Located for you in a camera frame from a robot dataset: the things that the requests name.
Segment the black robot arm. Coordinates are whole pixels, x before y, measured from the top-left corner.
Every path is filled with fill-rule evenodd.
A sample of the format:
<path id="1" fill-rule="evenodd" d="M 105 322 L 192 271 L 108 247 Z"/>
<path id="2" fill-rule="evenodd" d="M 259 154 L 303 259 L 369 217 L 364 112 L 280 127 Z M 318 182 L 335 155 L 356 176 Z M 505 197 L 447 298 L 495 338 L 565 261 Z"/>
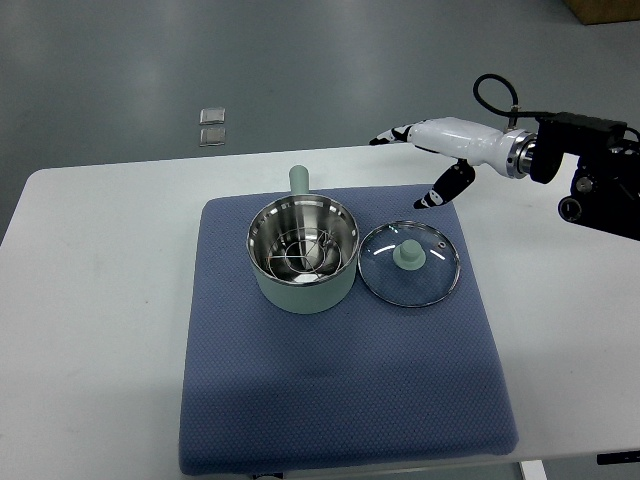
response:
<path id="1" fill-rule="evenodd" d="M 500 110 L 480 94 L 485 80 L 504 85 L 511 107 Z M 513 85 L 498 74 L 484 74 L 473 84 L 475 100 L 508 119 L 508 133 L 521 118 L 538 122 L 535 133 L 520 133 L 506 155 L 507 173 L 547 184 L 566 154 L 578 157 L 570 194 L 558 203 L 560 217 L 575 225 L 637 240 L 639 238 L 639 131 L 622 121 L 568 112 L 522 111 Z"/>

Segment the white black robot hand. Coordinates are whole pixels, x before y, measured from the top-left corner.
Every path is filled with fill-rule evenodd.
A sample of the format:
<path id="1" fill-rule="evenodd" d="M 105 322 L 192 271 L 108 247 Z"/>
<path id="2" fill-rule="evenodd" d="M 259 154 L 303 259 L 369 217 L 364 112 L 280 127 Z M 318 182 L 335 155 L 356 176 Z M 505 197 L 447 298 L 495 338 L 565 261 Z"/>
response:
<path id="1" fill-rule="evenodd" d="M 391 128 L 370 140 L 371 146 L 410 143 L 414 147 L 456 160 L 414 202 L 416 209 L 445 205 L 475 180 L 475 168 L 488 165 L 510 179 L 530 174 L 536 135 L 522 129 L 508 132 L 453 117 L 430 119 Z"/>

